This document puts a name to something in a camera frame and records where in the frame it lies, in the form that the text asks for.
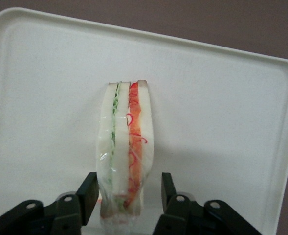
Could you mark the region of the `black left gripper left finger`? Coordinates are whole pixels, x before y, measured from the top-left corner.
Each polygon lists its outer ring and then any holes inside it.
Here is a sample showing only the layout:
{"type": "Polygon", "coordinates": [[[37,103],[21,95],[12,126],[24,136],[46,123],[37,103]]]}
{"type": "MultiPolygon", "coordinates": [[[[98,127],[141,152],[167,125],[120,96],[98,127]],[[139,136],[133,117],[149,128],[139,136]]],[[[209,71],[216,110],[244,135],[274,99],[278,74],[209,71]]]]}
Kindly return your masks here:
{"type": "Polygon", "coordinates": [[[0,235],[80,235],[99,197],[97,174],[91,172],[75,193],[48,206],[38,200],[19,203],[0,216],[0,235]]]}

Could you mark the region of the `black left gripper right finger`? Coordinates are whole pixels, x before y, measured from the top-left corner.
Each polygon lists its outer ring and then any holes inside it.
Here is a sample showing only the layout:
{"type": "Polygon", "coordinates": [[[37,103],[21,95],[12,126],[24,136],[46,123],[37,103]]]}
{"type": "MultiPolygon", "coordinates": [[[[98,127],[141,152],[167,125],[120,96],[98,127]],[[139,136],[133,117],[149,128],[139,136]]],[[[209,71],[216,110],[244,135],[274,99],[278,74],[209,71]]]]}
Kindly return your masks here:
{"type": "Polygon", "coordinates": [[[259,235],[260,232],[221,200],[203,206],[176,191],[171,173],[161,175],[163,214],[154,235],[259,235]]]}

